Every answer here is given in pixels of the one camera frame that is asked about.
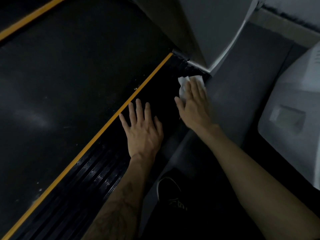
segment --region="right hand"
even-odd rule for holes
[[[194,77],[190,77],[190,82],[186,84],[186,105],[184,106],[178,97],[174,100],[181,119],[195,133],[198,134],[212,125],[206,91]]]

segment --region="left hand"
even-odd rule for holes
[[[133,103],[131,102],[129,104],[131,127],[127,124],[122,113],[119,115],[119,118],[127,135],[128,150],[131,160],[134,160],[135,158],[140,160],[142,158],[144,163],[148,166],[152,166],[163,140],[162,123],[157,117],[154,117],[153,124],[149,103],[146,103],[144,117],[140,99],[136,100],[136,105],[137,117],[134,112]]]

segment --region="finger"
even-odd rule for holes
[[[191,91],[191,84],[188,81],[186,83],[186,100],[191,100],[191,99],[193,99],[193,96],[192,96],[192,91]]]
[[[197,82],[196,82],[196,79],[194,76],[190,77],[190,85],[191,85],[191,91],[192,91],[193,98],[199,99],[200,98],[199,89],[198,89],[198,85],[197,85]]]
[[[197,80],[197,85],[198,85],[198,90],[199,90],[199,95],[200,97],[205,100],[206,99],[206,94],[202,88],[201,82],[199,80]]]
[[[146,103],[146,106],[144,108],[144,120],[147,123],[152,123],[151,109],[150,109],[150,104],[148,102]]]
[[[160,122],[157,116],[154,117],[154,124],[155,124],[155,129],[157,130],[158,135],[162,140],[163,139],[162,123]]]
[[[179,97],[174,97],[174,101],[176,102],[177,108],[179,110],[179,115],[181,117],[182,113],[184,112],[183,102]]]
[[[124,131],[125,131],[125,133],[127,135],[128,132],[129,132],[130,127],[129,127],[128,123],[126,122],[126,119],[125,119],[125,117],[123,116],[122,113],[119,114],[119,119],[120,119],[122,127],[123,127],[123,129],[124,129]]]
[[[142,109],[142,104],[140,99],[136,99],[136,112],[137,112],[137,122],[141,123],[143,121],[143,109]]]
[[[136,113],[134,112],[134,104],[132,102],[129,103],[129,117],[131,126],[134,126],[137,123]]]

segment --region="forearm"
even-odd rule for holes
[[[198,132],[226,173],[241,205],[267,239],[315,239],[320,220],[234,144],[217,125]]]
[[[140,163],[140,155],[131,158],[121,181],[102,206],[82,240],[133,239],[149,166]]]

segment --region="tattoo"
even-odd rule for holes
[[[126,202],[126,198],[133,193],[132,183],[127,183],[121,190],[119,200],[106,202],[103,213],[89,227],[82,240],[107,240],[127,238],[128,224],[137,221],[138,208]]]

